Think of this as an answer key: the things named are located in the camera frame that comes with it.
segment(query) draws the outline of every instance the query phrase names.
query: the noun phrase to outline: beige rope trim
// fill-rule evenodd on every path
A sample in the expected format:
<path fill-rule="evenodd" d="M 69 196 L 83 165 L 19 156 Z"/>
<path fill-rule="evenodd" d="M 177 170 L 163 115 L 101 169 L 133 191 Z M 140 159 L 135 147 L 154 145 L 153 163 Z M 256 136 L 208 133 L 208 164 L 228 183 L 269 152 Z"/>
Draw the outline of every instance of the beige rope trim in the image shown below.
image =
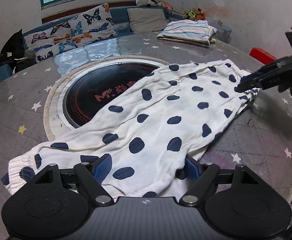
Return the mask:
<path fill-rule="evenodd" d="M 55 85 L 52 87 L 52 89 L 50 90 L 48 97 L 46 99 L 46 103 L 45 103 L 45 107 L 44 107 L 44 115 L 43 115 L 43 122 L 44 122 L 44 129 L 47 135 L 47 138 L 49 141 L 53 141 L 55 140 L 55 136 L 52 133 L 51 127 L 50 127 L 50 123 L 49 123 L 49 108 L 50 108 L 50 103 L 51 100 L 57 90 L 57 88 L 66 80 L 68 79 L 69 81 L 71 80 L 71 76 L 76 74 L 77 72 L 84 70 L 86 68 L 95 66 L 99 63 L 105 62 L 105 61 L 112 61 L 115 59 L 121 59 L 121 58 L 135 58 L 135 59 L 146 59 L 146 60 L 151 60 L 151 61 L 155 61 L 158 63 L 162 63 L 164 65 L 169 65 L 168 62 L 163 61 L 161 59 L 157 59 L 157 58 L 153 58 L 153 57 L 147 57 L 147 56 L 140 56 L 140 55 L 120 55 L 120 56 L 114 56 L 114 57 L 108 57 L 108 58 L 104 58 L 104 59 L 100 59 L 88 64 L 85 64 L 79 68 L 76 68 L 72 71 L 70 71 L 69 73 L 66 73 L 65 75 L 63 75 L 58 82 L 55 83 Z"/>

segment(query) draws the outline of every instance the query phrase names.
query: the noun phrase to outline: wooden trim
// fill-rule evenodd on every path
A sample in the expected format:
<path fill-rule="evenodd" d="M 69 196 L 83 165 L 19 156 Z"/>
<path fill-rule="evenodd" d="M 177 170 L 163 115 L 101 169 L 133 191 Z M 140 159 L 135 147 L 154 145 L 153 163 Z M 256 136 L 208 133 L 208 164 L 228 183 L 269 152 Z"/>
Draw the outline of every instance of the wooden trim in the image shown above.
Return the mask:
<path fill-rule="evenodd" d="M 108 3 L 109 7 L 120 7 L 120 6 L 134 6 L 136 5 L 135 1 L 124 1 L 124 2 L 111 2 Z M 47 23 L 47 22 L 51 22 L 53 20 L 57 20 L 69 15 L 73 15 L 73 14 L 81 14 L 82 12 L 88 11 L 96 6 L 99 6 L 101 4 L 94 4 L 94 5 L 89 5 L 89 6 L 84 6 L 84 7 L 80 7 L 80 8 L 75 8 L 75 9 L 71 9 L 65 12 L 61 12 L 61 13 L 57 13 L 54 15 L 50 15 L 47 16 L 45 18 L 42 19 L 42 23 Z"/>

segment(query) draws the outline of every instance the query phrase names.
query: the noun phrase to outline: beige pillow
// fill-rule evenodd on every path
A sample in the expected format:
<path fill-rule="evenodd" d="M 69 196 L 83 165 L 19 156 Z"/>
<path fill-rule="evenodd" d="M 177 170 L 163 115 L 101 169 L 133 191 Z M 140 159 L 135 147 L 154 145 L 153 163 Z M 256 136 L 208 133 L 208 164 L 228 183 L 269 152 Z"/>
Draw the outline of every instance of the beige pillow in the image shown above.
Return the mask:
<path fill-rule="evenodd" d="M 167 26 L 167 21 L 162 9 L 127 9 L 129 25 L 134 33 L 159 31 Z"/>

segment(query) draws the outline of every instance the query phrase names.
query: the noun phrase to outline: navy polka dot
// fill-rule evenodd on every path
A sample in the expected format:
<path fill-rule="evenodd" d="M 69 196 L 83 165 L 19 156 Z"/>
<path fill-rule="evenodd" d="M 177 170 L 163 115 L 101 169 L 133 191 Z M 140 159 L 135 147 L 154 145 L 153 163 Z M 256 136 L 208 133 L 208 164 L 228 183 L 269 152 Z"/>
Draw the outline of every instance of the navy polka dot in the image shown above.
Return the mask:
<path fill-rule="evenodd" d="M 37 169 L 39 169 L 41 166 L 41 156 L 39 155 L 39 153 L 37 153 L 34 156 L 34 158 L 35 158 L 36 167 L 37 167 Z"/>
<path fill-rule="evenodd" d="M 8 173 L 6 173 L 0 180 L 3 183 L 3 185 L 7 186 L 9 184 L 9 176 L 8 176 Z"/>
<path fill-rule="evenodd" d="M 104 135 L 103 137 L 103 143 L 104 144 L 107 144 L 107 143 L 111 143 L 112 141 L 115 141 L 117 140 L 119 137 L 118 137 L 118 134 L 112 134 L 112 133 L 107 133 Z"/>
<path fill-rule="evenodd" d="M 131 153 L 138 153 L 145 147 L 145 143 L 139 137 L 134 138 L 129 143 L 129 150 Z"/>
<path fill-rule="evenodd" d="M 230 111 L 229 109 L 224 110 L 224 115 L 228 118 L 233 113 L 233 111 Z"/>
<path fill-rule="evenodd" d="M 173 116 L 167 120 L 168 124 L 178 124 L 180 123 L 182 118 L 180 116 Z"/>
<path fill-rule="evenodd" d="M 52 143 L 50 145 L 50 147 L 52 147 L 52 148 L 58 148 L 58 149 L 66 149 L 66 150 L 69 149 L 67 143 Z"/>
<path fill-rule="evenodd" d="M 220 95 L 222 98 L 229 98 L 229 95 L 227 95 L 224 91 L 220 91 L 220 92 L 219 92 L 219 95 Z"/>
<path fill-rule="evenodd" d="M 35 177 L 35 172 L 30 167 L 23 167 L 19 172 L 19 176 L 26 182 L 31 181 Z"/>
<path fill-rule="evenodd" d="M 209 128 L 209 126 L 206 124 L 206 123 L 204 123 L 203 124 L 203 137 L 207 137 L 209 134 L 211 134 L 211 129 Z"/>
<path fill-rule="evenodd" d="M 140 114 L 139 116 L 137 116 L 137 122 L 139 123 L 144 122 L 148 116 L 149 116 L 148 114 Z"/>
<path fill-rule="evenodd" d="M 149 89 L 146 89 L 144 88 L 142 91 L 141 91 L 141 94 L 143 95 L 143 99 L 145 101 L 149 101 L 151 99 L 151 92 Z"/>
<path fill-rule="evenodd" d="M 197 79 L 197 76 L 196 76 L 195 73 L 190 73 L 188 76 L 189 76 L 191 79 Z"/>
<path fill-rule="evenodd" d="M 191 90 L 193 90 L 193 91 L 203 91 L 203 88 L 201 88 L 201 87 L 192 87 L 191 88 Z"/>
<path fill-rule="evenodd" d="M 171 139 L 167 145 L 168 151 L 178 152 L 181 149 L 182 140 L 179 137 Z"/>
<path fill-rule="evenodd" d="M 142 197 L 149 198 L 149 197 L 156 197 L 157 193 L 153 191 L 146 192 Z"/>
<path fill-rule="evenodd" d="M 170 70 L 177 71 L 179 70 L 179 66 L 177 64 L 169 65 Z"/>
<path fill-rule="evenodd" d="M 84 163 L 84 162 L 93 163 L 98 159 L 99 159 L 98 156 L 94 156 L 94 155 L 80 155 L 80 161 L 82 163 Z"/>
<path fill-rule="evenodd" d="M 124 109 L 122 106 L 110 106 L 108 107 L 108 110 L 111 112 L 116 112 L 116 113 L 120 113 L 122 112 Z"/>
<path fill-rule="evenodd" d="M 180 180 L 185 179 L 186 178 L 185 170 L 184 169 L 178 169 L 178 170 L 176 170 L 175 177 L 178 178 L 178 179 L 180 179 Z"/>
<path fill-rule="evenodd" d="M 205 108 L 208 108 L 209 107 L 209 104 L 207 102 L 200 102 L 197 107 L 199 109 L 205 109 Z"/>
<path fill-rule="evenodd" d="M 241 96 L 241 97 L 239 97 L 239 99 L 245 99 L 245 100 L 248 100 L 248 97 L 247 97 L 247 96 Z"/>
<path fill-rule="evenodd" d="M 171 86 L 177 86 L 177 81 L 169 81 L 168 82 Z"/>
<path fill-rule="evenodd" d="M 179 99 L 179 96 L 168 96 L 167 100 L 177 100 Z"/>
<path fill-rule="evenodd" d="M 214 140 L 218 139 L 218 138 L 219 138 L 221 135 L 222 135 L 222 133 L 221 133 L 221 132 L 219 132 L 219 133 L 216 133 Z"/>
<path fill-rule="evenodd" d="M 113 173 L 115 179 L 126 179 L 134 175 L 135 171 L 132 167 L 123 167 Z"/>
<path fill-rule="evenodd" d="M 233 83 L 236 83 L 236 78 L 234 77 L 234 75 L 229 75 L 229 80 L 231 81 L 231 82 L 233 82 Z"/>
<path fill-rule="evenodd" d="M 216 68 L 215 68 L 215 67 L 208 67 L 208 68 L 209 68 L 209 70 L 210 70 L 211 72 L 216 73 Z"/>

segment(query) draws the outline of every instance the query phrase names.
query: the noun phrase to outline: folded cloth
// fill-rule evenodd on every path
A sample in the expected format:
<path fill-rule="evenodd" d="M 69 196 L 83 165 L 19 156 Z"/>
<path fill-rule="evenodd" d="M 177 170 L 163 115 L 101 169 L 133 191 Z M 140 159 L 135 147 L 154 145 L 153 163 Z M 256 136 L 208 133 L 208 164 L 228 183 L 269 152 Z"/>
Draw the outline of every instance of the folded cloth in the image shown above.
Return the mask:
<path fill-rule="evenodd" d="M 217 29 L 209 26 L 207 21 L 181 20 L 170 22 L 157 35 L 157 39 L 189 43 L 208 48 L 210 38 L 216 32 Z"/>
<path fill-rule="evenodd" d="M 102 185 L 114 198 L 181 196 L 174 177 L 185 155 L 201 157 L 258 93 L 235 92 L 248 74 L 230 60 L 158 68 L 87 124 L 12 159 L 6 186 L 14 194 L 49 163 L 72 168 L 109 153 L 113 164 Z"/>

